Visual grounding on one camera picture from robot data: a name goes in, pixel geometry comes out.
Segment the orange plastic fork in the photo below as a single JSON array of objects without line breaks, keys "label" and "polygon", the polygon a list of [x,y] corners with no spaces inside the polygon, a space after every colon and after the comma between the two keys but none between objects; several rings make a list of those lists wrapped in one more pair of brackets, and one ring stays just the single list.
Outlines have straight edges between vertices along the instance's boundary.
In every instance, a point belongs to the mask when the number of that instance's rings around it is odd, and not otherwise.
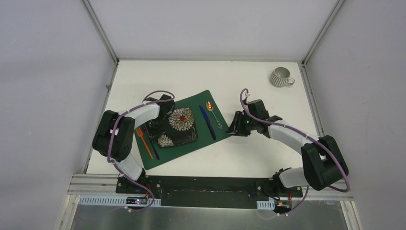
[{"label": "orange plastic fork", "polygon": [[140,139],[142,140],[142,142],[143,142],[143,144],[144,144],[144,146],[145,146],[145,148],[146,148],[148,154],[150,155],[151,159],[153,159],[154,157],[153,157],[153,155],[152,155],[152,153],[151,153],[151,150],[150,150],[148,144],[146,143],[146,140],[144,139],[144,133],[143,133],[143,131],[142,131],[141,128],[139,128],[139,127],[137,127],[137,128],[135,129],[135,131],[136,131],[137,135],[140,137]]}]

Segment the grey ribbed mug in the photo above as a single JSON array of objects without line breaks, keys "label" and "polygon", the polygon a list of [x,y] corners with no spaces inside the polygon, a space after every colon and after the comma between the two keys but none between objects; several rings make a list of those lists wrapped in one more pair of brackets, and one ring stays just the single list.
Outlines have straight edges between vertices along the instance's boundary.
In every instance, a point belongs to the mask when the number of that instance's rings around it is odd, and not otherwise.
[{"label": "grey ribbed mug", "polygon": [[291,77],[291,73],[287,68],[277,67],[270,75],[270,82],[276,87],[292,86],[295,79]]}]

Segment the black floral square plate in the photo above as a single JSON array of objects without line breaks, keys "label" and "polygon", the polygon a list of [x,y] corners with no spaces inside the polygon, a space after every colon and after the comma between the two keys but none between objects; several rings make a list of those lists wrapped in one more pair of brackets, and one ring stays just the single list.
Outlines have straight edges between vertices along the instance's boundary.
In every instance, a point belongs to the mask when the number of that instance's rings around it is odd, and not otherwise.
[{"label": "black floral square plate", "polygon": [[162,148],[188,144],[198,139],[196,122],[190,107],[175,109],[167,118],[165,131],[157,137]]}]

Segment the purple metallic fork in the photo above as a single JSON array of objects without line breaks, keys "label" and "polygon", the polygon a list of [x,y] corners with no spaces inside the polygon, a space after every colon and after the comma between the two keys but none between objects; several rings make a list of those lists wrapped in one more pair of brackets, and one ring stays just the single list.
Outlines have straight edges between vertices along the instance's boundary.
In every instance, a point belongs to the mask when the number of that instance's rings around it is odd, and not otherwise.
[{"label": "purple metallic fork", "polygon": [[152,149],[153,149],[153,152],[154,152],[154,154],[155,154],[155,156],[156,156],[156,159],[157,159],[157,160],[160,160],[160,157],[159,157],[159,155],[158,155],[158,153],[157,153],[157,151],[156,151],[156,149],[155,149],[155,147],[154,147],[153,141],[152,141],[152,139],[151,139],[150,136],[149,136],[149,132],[148,132],[148,130],[147,130],[147,126],[146,126],[145,124],[143,124],[141,127],[142,127],[142,131],[147,135],[147,139],[148,139],[149,142],[150,142],[150,145],[151,145],[151,147],[152,147]]}]

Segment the blue plastic knife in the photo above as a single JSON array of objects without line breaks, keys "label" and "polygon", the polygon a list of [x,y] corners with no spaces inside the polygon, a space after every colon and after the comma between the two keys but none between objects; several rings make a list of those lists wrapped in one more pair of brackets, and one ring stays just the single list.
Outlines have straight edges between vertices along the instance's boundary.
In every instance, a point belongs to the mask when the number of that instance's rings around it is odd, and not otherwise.
[{"label": "blue plastic knife", "polygon": [[210,134],[211,134],[213,140],[216,140],[216,134],[215,134],[215,131],[214,131],[212,125],[211,125],[211,121],[210,121],[210,119],[208,117],[208,114],[206,113],[205,109],[201,105],[199,105],[199,109],[200,109],[200,111],[201,111],[201,113],[203,115],[203,118],[204,118],[204,120],[206,122],[206,125],[207,125],[207,127],[208,127],[208,129],[210,131]]}]

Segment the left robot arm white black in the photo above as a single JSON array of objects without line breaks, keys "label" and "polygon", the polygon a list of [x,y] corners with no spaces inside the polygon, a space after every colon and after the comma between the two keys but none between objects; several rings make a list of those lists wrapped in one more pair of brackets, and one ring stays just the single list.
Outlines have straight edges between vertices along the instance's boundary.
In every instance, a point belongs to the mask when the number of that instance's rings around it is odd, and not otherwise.
[{"label": "left robot arm white black", "polygon": [[159,91],[162,96],[154,99],[148,94],[140,105],[124,112],[107,110],[103,113],[92,141],[92,148],[107,158],[119,174],[128,181],[128,188],[135,194],[145,190],[146,181],[141,178],[144,169],[131,154],[135,129],[146,125],[153,131],[159,130],[163,120],[174,109],[175,95]]}]

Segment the green placemat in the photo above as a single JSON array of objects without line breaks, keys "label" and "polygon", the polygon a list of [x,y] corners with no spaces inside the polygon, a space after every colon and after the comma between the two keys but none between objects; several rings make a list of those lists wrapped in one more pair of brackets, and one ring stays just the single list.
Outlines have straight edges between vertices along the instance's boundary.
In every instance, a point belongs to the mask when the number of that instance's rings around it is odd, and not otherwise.
[{"label": "green placemat", "polygon": [[211,92],[205,90],[176,101],[160,125],[152,121],[134,134],[145,170],[153,169],[229,137],[229,128]]}]

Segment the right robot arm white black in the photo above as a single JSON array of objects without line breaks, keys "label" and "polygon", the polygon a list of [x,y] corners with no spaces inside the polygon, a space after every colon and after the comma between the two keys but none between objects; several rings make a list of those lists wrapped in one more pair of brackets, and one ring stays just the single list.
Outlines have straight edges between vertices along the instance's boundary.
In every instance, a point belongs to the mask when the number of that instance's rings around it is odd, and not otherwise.
[{"label": "right robot arm white black", "polygon": [[290,147],[302,158],[301,167],[281,169],[272,177],[275,195],[284,196],[296,186],[309,186],[317,191],[326,187],[340,192],[350,190],[349,171],[332,136],[313,137],[277,115],[270,116],[260,99],[240,103],[243,110],[235,113],[227,134],[247,137],[257,131]]}]

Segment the gold copper spoon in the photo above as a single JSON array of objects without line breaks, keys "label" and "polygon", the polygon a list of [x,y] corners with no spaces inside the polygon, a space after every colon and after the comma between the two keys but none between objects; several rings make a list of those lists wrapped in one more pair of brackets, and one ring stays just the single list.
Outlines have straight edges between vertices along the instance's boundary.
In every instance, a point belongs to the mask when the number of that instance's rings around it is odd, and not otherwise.
[{"label": "gold copper spoon", "polygon": [[206,102],[206,109],[212,113],[213,117],[214,117],[215,120],[216,120],[216,123],[217,123],[218,128],[219,128],[219,129],[222,129],[223,126],[222,126],[221,122],[218,120],[218,118],[216,117],[216,115],[215,115],[215,113],[214,113],[213,104],[212,104],[210,101],[207,101],[207,102]]}]

